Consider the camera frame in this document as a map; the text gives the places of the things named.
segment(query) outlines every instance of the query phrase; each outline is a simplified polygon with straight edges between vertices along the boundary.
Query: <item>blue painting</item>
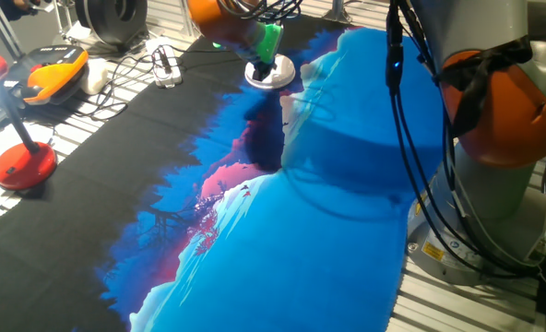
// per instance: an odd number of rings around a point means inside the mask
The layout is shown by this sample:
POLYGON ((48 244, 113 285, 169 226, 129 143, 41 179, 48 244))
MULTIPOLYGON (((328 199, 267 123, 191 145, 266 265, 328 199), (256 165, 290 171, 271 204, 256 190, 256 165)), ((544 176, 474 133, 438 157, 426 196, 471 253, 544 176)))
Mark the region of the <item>blue painting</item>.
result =
MULTIPOLYGON (((438 90, 405 41, 404 110, 427 172, 438 90)), ((97 275, 132 332, 384 331, 413 200, 384 79, 386 34, 324 30, 296 78, 217 96, 97 275)))

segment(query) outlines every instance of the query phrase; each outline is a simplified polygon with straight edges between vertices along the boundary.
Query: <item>white suction cup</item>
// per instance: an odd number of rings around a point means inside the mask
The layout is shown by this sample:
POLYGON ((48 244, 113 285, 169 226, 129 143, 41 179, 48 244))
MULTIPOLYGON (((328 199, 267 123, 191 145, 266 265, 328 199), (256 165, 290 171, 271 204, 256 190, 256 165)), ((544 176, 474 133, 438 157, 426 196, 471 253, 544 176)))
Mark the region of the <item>white suction cup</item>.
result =
POLYGON ((276 68, 271 70, 271 73, 262 81, 253 79, 255 66, 251 63, 246 64, 244 77, 253 87, 259 89, 279 89, 290 84, 295 77, 295 67, 293 62, 287 56, 275 55, 276 68))

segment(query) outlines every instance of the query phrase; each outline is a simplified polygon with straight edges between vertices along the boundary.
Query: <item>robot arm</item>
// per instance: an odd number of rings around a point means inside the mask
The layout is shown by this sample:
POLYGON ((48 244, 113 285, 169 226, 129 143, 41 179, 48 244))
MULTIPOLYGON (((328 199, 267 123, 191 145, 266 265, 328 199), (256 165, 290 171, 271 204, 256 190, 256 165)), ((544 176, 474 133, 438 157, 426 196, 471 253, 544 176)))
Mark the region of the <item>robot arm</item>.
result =
MULTIPOLYGON (((411 0, 455 136, 477 162, 525 167, 546 156, 546 76, 532 60, 526 0, 411 0)), ((542 57, 537 49, 537 56, 542 57)))

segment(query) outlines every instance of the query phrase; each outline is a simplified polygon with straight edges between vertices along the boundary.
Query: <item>robot end effector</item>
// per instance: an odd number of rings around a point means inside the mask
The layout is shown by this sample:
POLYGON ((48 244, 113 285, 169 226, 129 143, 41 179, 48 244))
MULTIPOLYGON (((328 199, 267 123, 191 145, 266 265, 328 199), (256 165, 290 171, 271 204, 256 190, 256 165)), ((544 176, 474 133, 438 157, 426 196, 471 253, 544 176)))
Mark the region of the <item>robot end effector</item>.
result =
POLYGON ((254 0, 190 0, 189 13, 206 38, 253 65, 255 70, 247 79, 262 82, 277 68, 276 55, 283 28, 241 18, 244 6, 255 8, 257 3, 254 0))

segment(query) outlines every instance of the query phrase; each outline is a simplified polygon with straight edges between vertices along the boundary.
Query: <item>white device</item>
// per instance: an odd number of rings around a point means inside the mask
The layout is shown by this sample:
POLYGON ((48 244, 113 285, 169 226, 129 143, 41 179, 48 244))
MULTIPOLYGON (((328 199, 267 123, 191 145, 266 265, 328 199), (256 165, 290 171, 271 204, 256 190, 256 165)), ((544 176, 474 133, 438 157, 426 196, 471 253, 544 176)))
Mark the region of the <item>white device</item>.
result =
POLYGON ((171 44, 166 37, 146 41, 146 50, 152 56, 154 65, 154 81, 159 88, 173 88, 183 81, 171 44))
POLYGON ((90 59, 88 66, 89 70, 83 77, 80 87, 85 93, 94 96, 99 94, 107 83, 109 77, 107 62, 103 59, 90 59))

